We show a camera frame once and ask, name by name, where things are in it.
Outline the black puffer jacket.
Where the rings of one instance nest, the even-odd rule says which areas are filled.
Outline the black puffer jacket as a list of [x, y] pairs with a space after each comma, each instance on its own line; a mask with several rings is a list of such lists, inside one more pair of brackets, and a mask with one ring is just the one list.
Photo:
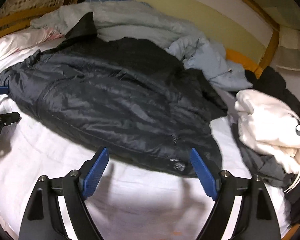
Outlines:
[[0, 84], [23, 112], [85, 147], [187, 177], [193, 148], [222, 165], [210, 122], [227, 106], [202, 72], [149, 40], [101, 40], [92, 13], [56, 48], [3, 70]]

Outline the pink white pillow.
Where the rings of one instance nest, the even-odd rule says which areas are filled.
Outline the pink white pillow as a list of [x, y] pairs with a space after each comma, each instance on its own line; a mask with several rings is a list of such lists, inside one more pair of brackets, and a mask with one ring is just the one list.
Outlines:
[[0, 38], [0, 55], [23, 50], [60, 37], [63, 37], [63, 34], [53, 28], [27, 28]]

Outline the white hoodie with logo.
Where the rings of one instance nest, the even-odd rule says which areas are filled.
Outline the white hoodie with logo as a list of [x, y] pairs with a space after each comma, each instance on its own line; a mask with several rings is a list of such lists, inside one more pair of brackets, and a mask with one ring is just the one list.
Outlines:
[[236, 99], [240, 141], [300, 176], [299, 116], [283, 101], [257, 90], [241, 90]]

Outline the light blue duvet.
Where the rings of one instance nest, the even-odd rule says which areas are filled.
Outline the light blue duvet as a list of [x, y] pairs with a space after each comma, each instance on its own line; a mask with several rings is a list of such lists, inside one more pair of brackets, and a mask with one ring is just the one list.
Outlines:
[[150, 5], [132, 0], [87, 0], [65, 5], [31, 21], [36, 29], [54, 28], [65, 35], [87, 13], [93, 13], [99, 38], [146, 39], [181, 61], [186, 69], [203, 72], [211, 85], [228, 92], [249, 89], [239, 63], [226, 59], [224, 46], [208, 38], [192, 22], [168, 16]]

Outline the dark grey garment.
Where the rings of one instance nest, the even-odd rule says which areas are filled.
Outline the dark grey garment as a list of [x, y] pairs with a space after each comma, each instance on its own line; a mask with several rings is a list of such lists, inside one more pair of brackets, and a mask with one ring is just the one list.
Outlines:
[[[253, 89], [282, 100], [300, 117], [300, 101], [286, 88], [284, 78], [273, 68], [267, 67], [264, 69], [259, 78], [249, 70], [245, 72], [245, 75], [247, 80], [253, 84]], [[265, 181], [274, 187], [287, 189], [292, 184], [296, 176], [288, 174], [275, 160], [274, 156], [259, 154], [245, 146], [239, 140], [237, 125], [233, 124], [231, 129], [238, 143], [243, 161], [251, 173], [258, 173], [263, 176]], [[300, 184], [296, 186], [296, 189], [285, 194], [285, 198], [291, 204], [291, 223], [300, 224]]]

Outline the orange pillow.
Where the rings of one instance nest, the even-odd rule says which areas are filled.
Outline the orange pillow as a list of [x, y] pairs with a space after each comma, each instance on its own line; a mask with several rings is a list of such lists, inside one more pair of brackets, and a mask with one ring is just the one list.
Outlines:
[[238, 51], [226, 49], [226, 59], [241, 64], [244, 69], [251, 72], [256, 73], [262, 71], [256, 62]]

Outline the wooden bed frame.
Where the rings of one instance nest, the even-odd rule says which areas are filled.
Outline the wooden bed frame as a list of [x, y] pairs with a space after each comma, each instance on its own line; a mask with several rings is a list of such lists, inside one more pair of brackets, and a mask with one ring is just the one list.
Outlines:
[[[264, 67], [270, 64], [279, 33], [242, 0], [124, 0], [127, 11], [143, 12], [151, 6], [161, 13], [191, 22], [208, 38], [221, 42]], [[73, 13], [75, 6], [65, 0], [0, 0], [0, 38], [21, 29], [32, 21], [59, 13]]]

